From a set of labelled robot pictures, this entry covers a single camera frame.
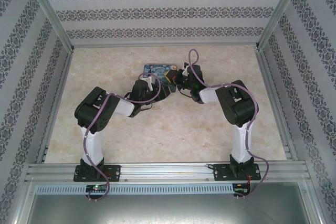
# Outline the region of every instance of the beige floor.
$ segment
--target beige floor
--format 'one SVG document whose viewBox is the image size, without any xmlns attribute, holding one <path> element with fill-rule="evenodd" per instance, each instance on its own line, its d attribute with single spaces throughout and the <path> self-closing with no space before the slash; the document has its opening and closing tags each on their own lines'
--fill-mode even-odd
<svg viewBox="0 0 336 224">
<path fill-rule="evenodd" d="M 199 46 L 199 65 L 208 84 L 241 79 L 260 111 L 252 132 L 252 151 L 269 160 L 286 159 L 252 46 Z M 76 49 L 73 55 L 46 163 L 78 163 L 82 136 L 73 115 L 95 87 L 124 95 L 146 63 L 187 61 L 190 47 Z M 228 161 L 232 127 L 220 105 L 197 104 L 179 93 L 155 103 L 135 118 L 114 114 L 103 131 L 106 162 Z"/>
</svg>

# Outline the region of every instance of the purple cable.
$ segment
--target purple cable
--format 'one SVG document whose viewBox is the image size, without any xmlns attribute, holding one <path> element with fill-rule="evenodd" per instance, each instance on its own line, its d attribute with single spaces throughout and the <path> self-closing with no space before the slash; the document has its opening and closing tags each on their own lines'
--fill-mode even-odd
<svg viewBox="0 0 336 224">
<path fill-rule="evenodd" d="M 144 75 L 144 74 L 149 74 L 149 75 L 151 75 L 151 76 L 154 76 L 155 79 L 159 82 L 159 90 L 158 90 L 157 94 L 156 94 L 153 98 L 151 98 L 151 99 L 149 99 L 149 100 L 146 100 L 146 101 L 132 101 L 132 100 L 129 100 L 129 99 L 127 99 L 127 98 L 125 98 L 125 97 L 122 97 L 122 96 L 120 96 L 120 95 L 117 95 L 117 94 L 114 94 L 114 93 L 109 93 L 109 94 L 106 96 L 106 98 L 105 98 L 103 104 L 101 105 L 100 109 L 98 110 L 97 115 L 94 117 L 94 119 L 93 119 L 92 122 L 90 123 L 89 127 L 88 127 L 88 128 L 86 129 L 86 131 L 85 131 L 84 141 L 83 141 L 83 146 L 84 146 L 84 153 L 85 153 L 85 155 L 86 155 L 86 158 L 88 159 L 88 161 L 90 162 L 90 164 L 93 166 L 93 168 L 96 169 L 96 170 L 97 170 L 97 171 L 104 177 L 104 179 L 106 180 L 106 184 L 107 184 L 107 190 L 105 191 L 105 194 L 102 195 L 100 198 L 95 199 L 96 202 L 99 201 L 99 200 L 104 199 L 104 198 L 106 197 L 106 195 L 109 193 L 109 191 L 110 191 L 110 181 L 109 181 L 108 177 L 107 177 L 107 176 L 106 176 L 106 175 L 105 175 L 105 174 L 104 174 L 104 173 L 103 173 L 103 172 L 102 172 L 102 171 L 101 171 L 101 170 L 100 170 L 100 169 L 93 163 L 92 159 L 90 158 L 89 153 L 88 153 L 88 150 L 86 149 L 86 139 L 88 138 L 90 129 L 92 128 L 92 126 L 93 126 L 93 125 L 95 124 L 95 122 L 97 121 L 97 119 L 98 119 L 98 117 L 100 116 L 102 110 L 104 109 L 106 103 L 108 102 L 109 98 L 110 98 L 112 95 L 115 96 L 115 97 L 118 97 L 118 98 L 120 98 L 120 99 L 129 101 L 129 102 L 133 102 L 133 103 L 147 103 L 147 102 L 151 102 L 151 101 L 153 101 L 156 97 L 158 97 L 158 95 L 160 94 L 160 91 L 161 91 L 161 83 L 160 83 L 159 78 L 158 78 L 155 74 L 153 74 L 153 73 L 142 73 L 142 74 L 140 74 L 140 75 L 138 76 L 138 79 L 140 79 L 140 77 L 141 77 L 142 75 Z M 88 194 L 88 199 L 89 199 L 89 201 L 92 201 L 93 199 L 90 198 L 90 194 L 91 194 L 91 191 L 90 191 L 89 194 Z"/>
<path fill-rule="evenodd" d="M 194 63 L 191 63 L 191 52 L 192 52 L 192 51 L 194 51 L 194 52 L 197 54 L 197 59 L 196 59 L 196 61 L 195 61 Z M 254 155 L 254 154 L 249 150 L 249 147 L 248 147 L 248 133 L 249 133 L 249 129 L 250 129 L 250 126 L 252 125 L 253 121 L 256 119 L 256 117 L 257 117 L 257 113 L 258 113 L 258 104 L 257 104 L 256 98 L 254 97 L 254 95 L 253 95 L 249 90 L 247 90 L 246 88 L 244 88 L 244 87 L 242 87 L 242 86 L 240 86 L 240 85 L 234 84 L 234 83 L 223 83 L 223 84 L 217 84 L 217 85 L 211 85 L 211 86 L 205 84 L 204 81 L 202 81 L 202 80 L 198 77 L 198 75 L 196 74 L 196 72 L 195 72 L 195 70 L 194 70 L 194 68 L 193 68 L 193 64 L 197 63 L 198 60 L 199 60 L 199 58 L 200 58 L 200 57 L 199 57 L 198 52 L 196 51 L 196 49 L 193 48 L 193 49 L 191 49 L 191 50 L 189 51 L 189 54 L 188 54 L 188 60 L 189 60 L 189 66 L 190 66 L 190 69 L 192 70 L 193 74 L 195 75 L 195 77 L 197 78 L 197 80 L 198 80 L 201 84 L 203 84 L 204 86 L 206 86 L 206 87 L 208 87 L 208 88 L 223 87 L 223 86 L 233 86 L 233 87 L 237 87 L 237 88 L 239 88 L 239 89 L 244 90 L 244 91 L 251 97 L 251 99 L 252 99 L 252 101 L 253 101 L 254 108 L 255 108 L 255 109 L 254 109 L 254 115 L 253 115 L 251 121 L 249 122 L 249 124 L 248 124 L 247 127 L 246 127 L 245 147 L 246 147 L 246 151 L 247 151 L 248 154 L 250 154 L 252 157 L 257 158 L 257 159 L 260 159 L 260 160 L 262 160 L 262 161 L 264 161 L 264 162 L 266 163 L 266 171 L 265 171 L 265 174 L 264 174 L 264 176 L 262 177 L 261 181 L 260 181 L 259 184 L 257 185 L 257 187 L 256 187 L 256 188 L 255 188 L 249 195 L 247 195 L 247 196 L 244 197 L 244 198 L 247 198 L 247 197 L 251 196 L 251 195 L 252 195 L 252 194 L 253 194 L 253 193 L 254 193 L 254 192 L 261 186 L 261 184 L 264 182 L 264 180 L 265 180 L 265 178 L 266 178 L 266 176 L 267 176 L 267 174 L 268 174 L 268 170 L 269 170 L 269 163 L 268 163 L 268 161 L 267 161 L 266 159 L 264 159 L 263 157 L 258 157 L 258 156 L 256 156 L 256 155 Z"/>
</svg>

